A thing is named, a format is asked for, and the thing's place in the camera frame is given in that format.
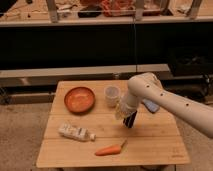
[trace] wooden table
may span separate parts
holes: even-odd
[[[63,81],[59,82],[52,105],[44,139],[37,160],[38,168],[98,167],[132,165],[169,165],[189,163],[189,157],[174,117],[164,109],[149,113],[143,105],[133,128],[128,129],[122,120],[114,117],[104,101],[104,88],[116,85],[122,92],[126,81]],[[64,96],[76,86],[92,89],[96,96],[94,108],[87,114],[77,116],[64,105]],[[72,123],[95,133],[95,142],[78,142],[58,134],[62,123]],[[116,143],[128,143],[119,155],[95,156],[97,149]]]

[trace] concrete floor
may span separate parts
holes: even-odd
[[[35,163],[48,120],[51,103],[0,105],[0,171],[40,171]],[[177,119],[191,163],[178,171],[212,171],[213,142]],[[140,167],[78,168],[75,171],[142,171]],[[165,171],[173,171],[170,166]]]

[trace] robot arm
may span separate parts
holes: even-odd
[[[130,78],[128,91],[119,103],[119,112],[123,117],[134,113],[142,99],[149,99],[213,138],[213,108],[168,92],[158,86],[158,81],[152,73]]]

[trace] orange carrot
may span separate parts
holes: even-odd
[[[121,150],[126,143],[126,140],[122,143],[122,145],[115,144],[109,147],[102,148],[95,152],[96,156],[106,156],[106,155],[112,155],[112,154],[120,154]]]

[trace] cable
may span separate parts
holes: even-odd
[[[135,70],[138,73],[138,48],[137,48],[137,28],[135,18],[133,17],[133,28],[134,28],[134,58],[135,58]]]

